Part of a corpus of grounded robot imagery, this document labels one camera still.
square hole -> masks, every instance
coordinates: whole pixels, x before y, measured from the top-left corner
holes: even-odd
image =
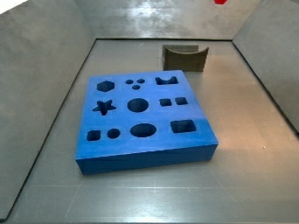
[[[87,132],[87,137],[86,137],[87,141],[97,141],[99,139],[99,130],[90,130]]]
[[[192,120],[181,120],[170,122],[172,133],[185,133],[196,131],[196,127]]]
[[[184,105],[184,104],[188,104],[186,100],[184,97],[177,97],[174,98],[174,101],[176,101],[176,104],[177,105]]]
[[[170,101],[170,99],[161,99],[161,100],[160,100],[160,105],[161,105],[162,107],[172,106],[172,101]]]

oval hole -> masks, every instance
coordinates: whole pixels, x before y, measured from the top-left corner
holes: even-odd
[[[134,137],[149,137],[156,132],[156,127],[149,123],[138,123],[129,132]]]

gray block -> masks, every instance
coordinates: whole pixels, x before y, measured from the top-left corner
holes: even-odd
[[[232,39],[260,0],[75,0],[98,39]]]
[[[162,70],[182,70],[184,72],[201,72],[209,48],[198,51],[196,45],[162,46]]]
[[[299,4],[264,0],[244,23],[233,44],[268,93],[299,131]]]
[[[93,36],[71,0],[0,15],[0,221],[6,218]]]

hexagon-shaped hole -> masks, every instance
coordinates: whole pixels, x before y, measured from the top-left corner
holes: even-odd
[[[105,80],[97,84],[97,91],[106,92],[114,88],[114,82]]]

blue foam block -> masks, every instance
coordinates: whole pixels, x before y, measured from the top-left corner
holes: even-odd
[[[217,144],[181,71],[89,78],[75,152],[82,174],[210,160]]]

